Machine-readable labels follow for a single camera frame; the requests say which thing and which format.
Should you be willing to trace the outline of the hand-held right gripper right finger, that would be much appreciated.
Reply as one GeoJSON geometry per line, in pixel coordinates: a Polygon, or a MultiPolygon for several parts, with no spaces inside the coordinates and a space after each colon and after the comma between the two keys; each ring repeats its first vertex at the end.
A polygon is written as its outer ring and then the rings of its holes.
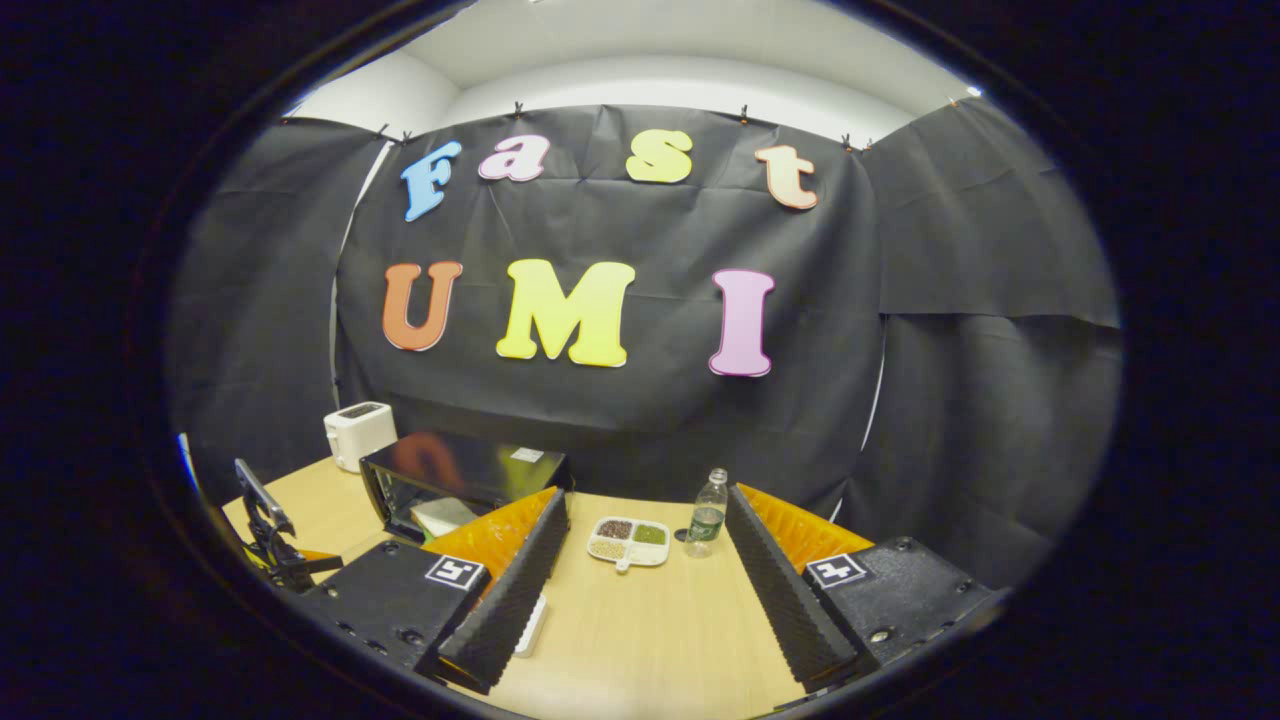
{"type": "Polygon", "coordinates": [[[873,543],[749,486],[726,525],[796,682],[823,691],[980,628],[1009,596],[900,536],[873,543]]]}

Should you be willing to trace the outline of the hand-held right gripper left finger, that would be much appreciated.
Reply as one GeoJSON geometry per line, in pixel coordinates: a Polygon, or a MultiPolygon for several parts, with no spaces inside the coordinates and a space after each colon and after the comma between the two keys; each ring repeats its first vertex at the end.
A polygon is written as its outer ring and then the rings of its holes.
{"type": "Polygon", "coordinates": [[[485,694],[497,685],[568,534],[549,487],[415,546],[383,542],[300,606],[374,661],[485,694]]]}

